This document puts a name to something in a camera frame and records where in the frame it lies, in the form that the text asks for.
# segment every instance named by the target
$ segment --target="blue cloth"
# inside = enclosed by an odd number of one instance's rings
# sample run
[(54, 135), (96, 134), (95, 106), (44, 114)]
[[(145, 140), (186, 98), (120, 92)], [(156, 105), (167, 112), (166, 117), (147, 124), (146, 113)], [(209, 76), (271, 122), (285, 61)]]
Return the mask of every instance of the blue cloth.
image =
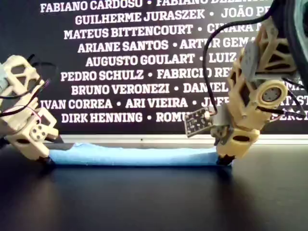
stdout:
[(57, 165), (95, 166), (216, 166), (216, 148), (135, 149), (75, 143), (69, 150), (50, 150)]

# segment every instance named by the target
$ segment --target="black table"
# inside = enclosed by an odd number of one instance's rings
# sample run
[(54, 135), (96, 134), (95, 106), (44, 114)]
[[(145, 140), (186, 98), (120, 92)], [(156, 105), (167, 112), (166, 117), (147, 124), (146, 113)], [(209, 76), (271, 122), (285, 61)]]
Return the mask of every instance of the black table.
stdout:
[(66, 167), (0, 153), (1, 231), (307, 231), (308, 146), (255, 146), (232, 171)]

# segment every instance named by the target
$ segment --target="black banner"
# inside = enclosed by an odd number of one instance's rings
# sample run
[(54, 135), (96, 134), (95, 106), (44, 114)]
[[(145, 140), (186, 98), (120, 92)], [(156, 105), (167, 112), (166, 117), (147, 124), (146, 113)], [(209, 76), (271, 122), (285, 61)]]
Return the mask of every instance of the black banner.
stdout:
[[(227, 22), (260, 17), (270, 5), (270, 0), (2, 0), (0, 62), (34, 53), (59, 66), (39, 99), (62, 134), (182, 134), (184, 115), (210, 104), (201, 58), (209, 35)], [(213, 40), (207, 72), (218, 105), (228, 101), (225, 80), (232, 62), (259, 28), (232, 27)], [(38, 71), (44, 79), (52, 74)], [(305, 92), (289, 87), (306, 109)], [(282, 108), (290, 106), (295, 103), (288, 98)], [(263, 133), (306, 134), (300, 120), (282, 117)]]

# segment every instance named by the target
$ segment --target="black wire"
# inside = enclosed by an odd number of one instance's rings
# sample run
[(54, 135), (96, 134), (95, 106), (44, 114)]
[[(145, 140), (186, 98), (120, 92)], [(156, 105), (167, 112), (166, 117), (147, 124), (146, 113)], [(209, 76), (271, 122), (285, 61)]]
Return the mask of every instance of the black wire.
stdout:
[[(32, 54), (27, 60), (28, 60), (28, 61), (31, 61), (33, 57), (34, 57), (34, 55)], [(58, 67), (57, 67), (56, 65), (52, 64), (52, 63), (48, 63), (48, 62), (36, 62), (36, 63), (33, 63), (32, 66), (33, 66), (33, 67), (37, 67), (37, 66), (39, 66), (39, 67), (42, 67), (42, 66), (52, 66), (52, 67), (55, 68), (55, 75), (57, 75), (57, 73), (58, 73)], [(30, 88), (29, 90), (25, 91), (24, 93), (22, 93), (22, 94), (20, 94), (20, 95), (14, 95), (14, 96), (0, 96), (0, 99), (5, 99), (5, 100), (19, 99), (19, 98), (21, 98), (21, 97), (23, 97), (23, 96), (25, 96), (25, 95), (31, 93), (31, 92), (34, 90), (34, 88), (41, 82), (41, 80), (42, 80), (41, 77), (38, 78), (38, 79), (36, 80), (36, 82), (34, 83), (34, 85), (33, 85), (32, 88)]]
[(295, 82), (293, 82), (293, 81), (291, 81), (291, 80), (289, 80), (289, 79), (287, 79), (287, 78), (282, 78), (282, 80), (285, 81), (285, 82), (287, 82), (287, 83), (290, 83), (290, 84), (292, 84), (292, 85), (294, 85), (294, 86), (296, 86), (296, 87), (298, 87), (298, 88), (305, 89), (305, 87), (304, 87), (303, 85), (301, 85), (301, 84), (299, 84), (299, 83), (295, 83)]
[(236, 22), (231, 22), (231, 23), (227, 23), (221, 27), (219, 27), (217, 30), (215, 30), (210, 37), (207, 39), (207, 42), (204, 46), (203, 49), (203, 59), (202, 59), (202, 69), (203, 69), (203, 77), (205, 79), (205, 84), (207, 87), (207, 92), (208, 95), (210, 97), (211, 103), (214, 107), (215, 110), (215, 114), (217, 114), (217, 107), (216, 107), (216, 103), (215, 103), (215, 98), (214, 98), (214, 93), (211, 89), (210, 83), (209, 83), (209, 79), (206, 73), (206, 55), (207, 55), (207, 51), (209, 48), (209, 45), (211, 43), (211, 41), (213, 40), (213, 38), (215, 38), (222, 30), (228, 28), (228, 27), (232, 27), (232, 26), (241, 26), (241, 25), (252, 25), (252, 24), (256, 24), (256, 23), (260, 23), (263, 22), (264, 20), (268, 19), (273, 12), (277, 9), (277, 7), (279, 6), (279, 1), (278, 0), (274, 0), (274, 2), (272, 3), (272, 5), (270, 6), (269, 10), (261, 17), (256, 18), (256, 19), (252, 19), (252, 20), (244, 20), (244, 21), (236, 21)]
[(257, 109), (261, 110), (262, 112), (268, 112), (268, 113), (273, 113), (273, 114), (279, 114), (279, 115), (286, 115), (286, 116), (297, 116), (300, 118), (305, 118), (306, 117), (306, 113), (305, 110), (303, 108), (303, 106), (299, 103), (299, 101), (297, 100), (297, 97), (290, 91), (288, 91), (288, 95), (291, 96), (291, 98), (293, 99), (293, 101), (296, 103), (297, 108), (300, 110), (300, 113), (296, 113), (296, 112), (288, 112), (288, 111), (284, 111), (281, 109), (270, 109), (270, 108), (265, 108), (265, 107), (257, 107)]
[(35, 91), (35, 93), (32, 95), (31, 99), (29, 100), (29, 102), (24, 105), (23, 107), (21, 107), (20, 109), (17, 109), (17, 110), (14, 110), (14, 111), (10, 111), (10, 112), (2, 112), (0, 113), (0, 117), (4, 117), (4, 116), (11, 116), (11, 115), (14, 115), (14, 114), (17, 114), (23, 110), (25, 110), (29, 104), (38, 96), (38, 94), (40, 94), (40, 92), (49, 84), (49, 79), (46, 80), (46, 82), (44, 82), (40, 87), (39, 89), (37, 89)]
[[(35, 57), (34, 54), (30, 55), (29, 58), (27, 59), (28, 62), (30, 62), (33, 58)], [(42, 67), (42, 66), (53, 66), (55, 68), (55, 74), (54, 76), (52, 77), (52, 79), (57, 75), (58, 73), (58, 67), (52, 63), (49, 63), (49, 62), (36, 62), (36, 63), (33, 63), (32, 64), (33, 67), (36, 67), (36, 66), (39, 66), (39, 67)], [(17, 95), (17, 96), (2, 96), (0, 98), (3, 98), (3, 99), (18, 99), (18, 98), (21, 98), (22, 96), (25, 96), (29, 93), (32, 93), (32, 91), (34, 90), (34, 88), (40, 83), (40, 81), (42, 80), (41, 76), (40, 78), (35, 82), (34, 86), (27, 90), (25, 93), (21, 94), (21, 95)], [(4, 116), (11, 116), (11, 115), (14, 115), (16, 113), (19, 113), (23, 110), (25, 110), (29, 104), (38, 96), (38, 94), (41, 93), (41, 91), (49, 84), (50, 82), (50, 79), (47, 79), (36, 91), (35, 93), (32, 95), (31, 99), (29, 100), (29, 102), (24, 105), (23, 107), (21, 107), (20, 109), (17, 109), (17, 110), (14, 110), (14, 111), (10, 111), (10, 112), (2, 112), (0, 113), (0, 117), (4, 117)]]

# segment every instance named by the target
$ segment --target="white baseboard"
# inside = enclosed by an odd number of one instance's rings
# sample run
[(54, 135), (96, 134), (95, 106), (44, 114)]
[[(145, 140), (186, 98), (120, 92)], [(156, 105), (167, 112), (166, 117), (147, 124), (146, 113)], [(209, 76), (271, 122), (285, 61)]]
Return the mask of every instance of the white baseboard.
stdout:
[[(65, 143), (214, 144), (210, 135), (61, 135)], [(256, 144), (308, 144), (308, 135), (260, 135)]]

